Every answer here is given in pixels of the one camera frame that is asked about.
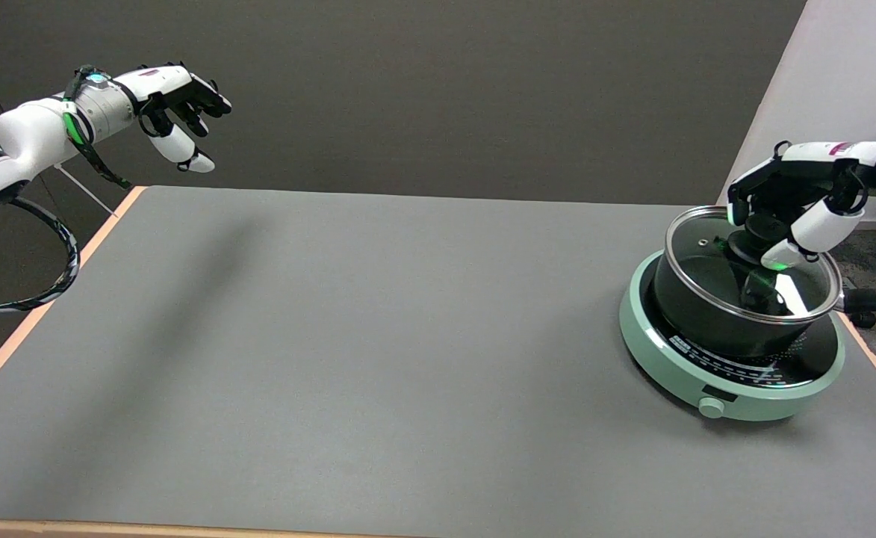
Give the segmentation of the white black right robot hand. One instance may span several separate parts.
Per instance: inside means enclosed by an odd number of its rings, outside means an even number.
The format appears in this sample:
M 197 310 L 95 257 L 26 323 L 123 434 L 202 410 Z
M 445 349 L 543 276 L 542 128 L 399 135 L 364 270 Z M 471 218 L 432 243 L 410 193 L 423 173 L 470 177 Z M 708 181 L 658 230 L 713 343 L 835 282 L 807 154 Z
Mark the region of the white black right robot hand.
M 727 188 L 732 252 L 782 272 L 816 262 L 857 228 L 876 193 L 876 142 L 782 140 Z

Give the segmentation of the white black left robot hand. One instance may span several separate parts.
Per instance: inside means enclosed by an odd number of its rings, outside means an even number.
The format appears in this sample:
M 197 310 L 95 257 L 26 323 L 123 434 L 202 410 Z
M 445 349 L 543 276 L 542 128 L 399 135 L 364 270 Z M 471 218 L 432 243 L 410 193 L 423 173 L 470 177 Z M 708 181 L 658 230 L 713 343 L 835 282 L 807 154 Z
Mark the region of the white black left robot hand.
M 213 81 L 190 72 L 184 64 L 142 66 L 112 79 L 127 94 L 134 118 L 164 159 L 183 173 L 211 173 L 215 164 L 196 144 L 206 137 L 203 116 L 222 118 L 232 102 Z

